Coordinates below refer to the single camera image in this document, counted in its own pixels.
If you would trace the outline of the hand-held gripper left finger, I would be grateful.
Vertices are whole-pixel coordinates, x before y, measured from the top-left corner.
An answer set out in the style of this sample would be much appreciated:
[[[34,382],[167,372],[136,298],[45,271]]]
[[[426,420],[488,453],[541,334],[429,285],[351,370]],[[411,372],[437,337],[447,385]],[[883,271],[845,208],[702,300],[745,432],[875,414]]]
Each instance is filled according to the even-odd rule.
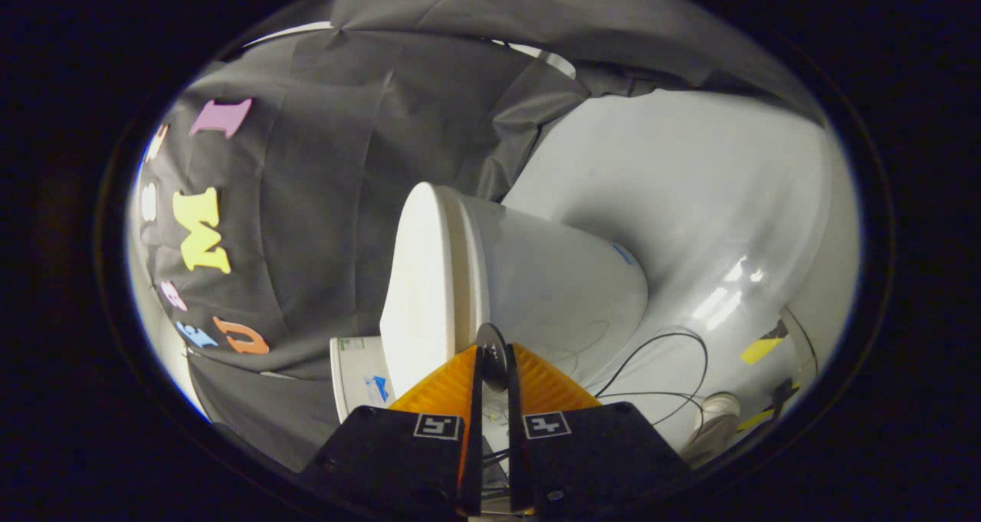
[[[479,515],[483,364],[473,345],[389,408],[355,408],[301,471],[302,483],[390,517]]]

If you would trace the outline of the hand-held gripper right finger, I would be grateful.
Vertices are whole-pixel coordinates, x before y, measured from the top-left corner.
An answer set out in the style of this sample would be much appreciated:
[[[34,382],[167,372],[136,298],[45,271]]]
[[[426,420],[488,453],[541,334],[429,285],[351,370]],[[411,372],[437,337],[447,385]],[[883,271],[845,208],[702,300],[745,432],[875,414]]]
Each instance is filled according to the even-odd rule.
[[[512,511],[611,517],[690,480],[691,466],[633,404],[600,403],[519,344],[506,357]]]

